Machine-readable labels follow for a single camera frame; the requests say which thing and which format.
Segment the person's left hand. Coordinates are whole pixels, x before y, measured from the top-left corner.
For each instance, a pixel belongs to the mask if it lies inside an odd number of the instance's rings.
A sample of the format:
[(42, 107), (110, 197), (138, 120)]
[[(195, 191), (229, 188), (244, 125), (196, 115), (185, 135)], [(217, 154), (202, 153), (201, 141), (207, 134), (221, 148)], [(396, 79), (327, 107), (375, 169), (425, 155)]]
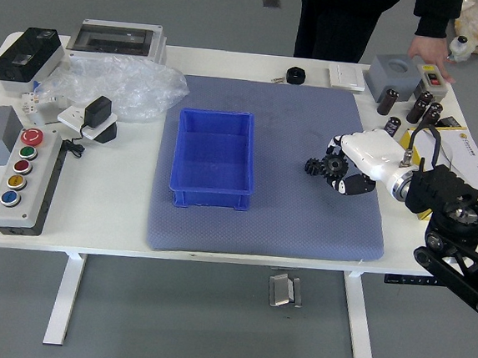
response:
[(416, 56), (421, 58), (426, 64), (434, 64), (446, 82), (455, 82), (454, 78), (445, 68), (445, 62), (449, 54), (445, 38), (415, 35), (406, 53), (409, 58)]

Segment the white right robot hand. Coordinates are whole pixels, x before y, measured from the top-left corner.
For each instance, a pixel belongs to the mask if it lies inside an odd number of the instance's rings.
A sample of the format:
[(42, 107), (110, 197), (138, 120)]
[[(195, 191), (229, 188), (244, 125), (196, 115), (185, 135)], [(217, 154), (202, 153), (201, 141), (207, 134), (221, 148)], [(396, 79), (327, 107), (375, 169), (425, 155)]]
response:
[(340, 148), (360, 174), (342, 177), (332, 185), (343, 195), (367, 193), (366, 184), (373, 189), (378, 181), (390, 195), (404, 202), (410, 181), (417, 166), (411, 163), (410, 151), (404, 150), (384, 129), (335, 136), (329, 148)]

